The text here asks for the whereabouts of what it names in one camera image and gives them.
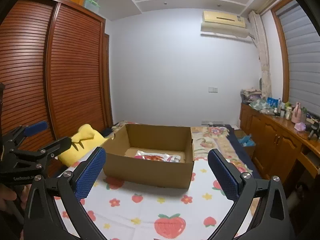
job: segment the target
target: window blind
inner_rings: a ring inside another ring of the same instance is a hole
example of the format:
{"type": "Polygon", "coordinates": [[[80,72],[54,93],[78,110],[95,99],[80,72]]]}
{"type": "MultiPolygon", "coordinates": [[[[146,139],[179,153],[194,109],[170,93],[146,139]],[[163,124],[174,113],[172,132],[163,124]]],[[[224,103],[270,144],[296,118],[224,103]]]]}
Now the window blind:
{"type": "Polygon", "coordinates": [[[320,37],[293,0],[278,11],[289,57],[289,101],[320,115],[320,37]]]}

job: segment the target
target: beige curtain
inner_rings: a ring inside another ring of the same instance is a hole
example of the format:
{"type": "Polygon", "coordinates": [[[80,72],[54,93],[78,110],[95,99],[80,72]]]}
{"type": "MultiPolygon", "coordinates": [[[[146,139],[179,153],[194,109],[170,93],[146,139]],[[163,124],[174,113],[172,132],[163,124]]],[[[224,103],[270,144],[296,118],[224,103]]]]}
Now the beige curtain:
{"type": "Polygon", "coordinates": [[[254,44],[259,51],[259,60],[262,71],[262,98],[266,99],[272,97],[271,92],[271,79],[270,79],[270,66],[269,66],[269,51],[266,32],[264,30],[261,16],[252,11],[249,14],[249,19],[254,31],[255,39],[254,44]]]}

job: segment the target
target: metal screw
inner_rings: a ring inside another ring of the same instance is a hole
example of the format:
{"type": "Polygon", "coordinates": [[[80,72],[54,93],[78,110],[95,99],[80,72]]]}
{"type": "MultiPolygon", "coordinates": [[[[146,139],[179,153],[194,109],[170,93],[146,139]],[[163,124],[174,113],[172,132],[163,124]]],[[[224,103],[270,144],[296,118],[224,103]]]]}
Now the metal screw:
{"type": "Polygon", "coordinates": [[[275,182],[279,182],[280,181],[280,178],[278,176],[273,176],[272,179],[275,181],[275,182]]]}
{"type": "Polygon", "coordinates": [[[245,179],[250,179],[250,178],[251,178],[251,174],[248,173],[248,172],[244,172],[244,173],[242,174],[242,176],[243,176],[245,179]]]}
{"type": "Polygon", "coordinates": [[[41,175],[35,176],[35,181],[41,180],[41,175]]]}
{"type": "Polygon", "coordinates": [[[65,177],[65,178],[70,177],[71,174],[72,174],[71,171],[65,171],[65,172],[63,173],[63,177],[65,177]]]}

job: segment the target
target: light switch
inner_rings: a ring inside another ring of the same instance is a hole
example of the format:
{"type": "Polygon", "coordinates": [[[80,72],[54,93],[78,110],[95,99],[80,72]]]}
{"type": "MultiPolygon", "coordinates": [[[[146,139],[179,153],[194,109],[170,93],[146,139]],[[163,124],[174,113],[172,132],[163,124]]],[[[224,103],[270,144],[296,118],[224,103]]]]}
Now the light switch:
{"type": "Polygon", "coordinates": [[[209,93],[218,93],[218,88],[209,87],[209,93]]]}

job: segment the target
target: blue gripper pad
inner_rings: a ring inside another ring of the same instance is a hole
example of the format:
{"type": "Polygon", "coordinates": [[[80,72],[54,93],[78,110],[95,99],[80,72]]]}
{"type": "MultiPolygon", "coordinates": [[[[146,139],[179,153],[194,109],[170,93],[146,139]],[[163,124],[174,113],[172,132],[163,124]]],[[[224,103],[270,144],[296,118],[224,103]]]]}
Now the blue gripper pad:
{"type": "Polygon", "coordinates": [[[46,121],[41,121],[38,123],[35,123],[33,125],[27,126],[24,131],[23,131],[23,135],[24,136],[33,136],[37,133],[40,133],[44,130],[46,130],[48,128],[48,124],[46,121]]]}
{"type": "Polygon", "coordinates": [[[223,193],[225,193],[227,199],[236,201],[239,198],[238,183],[226,168],[224,163],[216,155],[214,150],[208,153],[208,164],[218,180],[223,193]]]}
{"type": "Polygon", "coordinates": [[[87,164],[86,168],[76,181],[75,195],[78,201],[89,195],[94,182],[106,162],[105,150],[100,147],[97,147],[97,149],[99,150],[95,153],[94,157],[90,160],[89,164],[87,164]]]}

